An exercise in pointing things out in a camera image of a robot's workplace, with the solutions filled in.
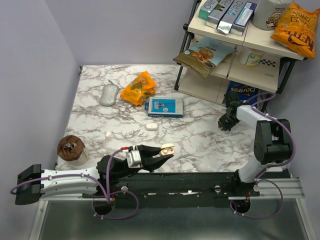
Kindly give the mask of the beige small earbud case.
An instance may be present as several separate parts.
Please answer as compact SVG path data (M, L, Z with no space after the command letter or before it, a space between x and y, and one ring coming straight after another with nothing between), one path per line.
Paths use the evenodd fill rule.
M173 155L175 153L175 145L173 143L165 143L160 147L160 156Z

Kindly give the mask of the white earbud charging case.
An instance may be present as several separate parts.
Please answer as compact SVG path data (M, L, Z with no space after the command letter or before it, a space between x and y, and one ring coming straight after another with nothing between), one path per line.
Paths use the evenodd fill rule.
M145 129L148 131L156 131L159 129L159 125L157 123L147 123Z

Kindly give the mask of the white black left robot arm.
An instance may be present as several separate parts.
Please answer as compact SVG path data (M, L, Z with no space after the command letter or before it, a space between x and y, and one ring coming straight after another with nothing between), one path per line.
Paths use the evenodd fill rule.
M161 147L136 145L122 147L111 155L105 155L96 166L76 170L43 169L33 164L17 175L17 184L10 193L16 205L29 205L41 198L58 195L86 194L106 197L111 201L113 186L124 177L141 170L149 173L159 169L174 156L174 144Z

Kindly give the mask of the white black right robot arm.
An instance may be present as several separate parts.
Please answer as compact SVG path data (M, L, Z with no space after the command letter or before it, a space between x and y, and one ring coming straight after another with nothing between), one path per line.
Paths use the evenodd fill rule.
M254 183L270 168L286 166L296 154L290 122L274 118L257 108L259 103L276 96L271 92L262 92L256 97L264 95L269 97L255 103L250 103L250 98L240 100L236 92L230 91L224 95L226 113L219 118L218 127L223 131L230 131L242 121L255 130L254 158L236 172L238 179L230 183L230 191L236 196L247 192L247 183Z

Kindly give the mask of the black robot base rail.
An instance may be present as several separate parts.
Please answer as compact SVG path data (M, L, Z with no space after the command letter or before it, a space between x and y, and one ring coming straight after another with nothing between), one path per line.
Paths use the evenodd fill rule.
M254 183L242 183L233 172L195 173L136 173L114 181L111 186L111 203L104 199L102 190L91 200L99 212L117 209L140 208L226 208L229 198L248 201L258 197Z

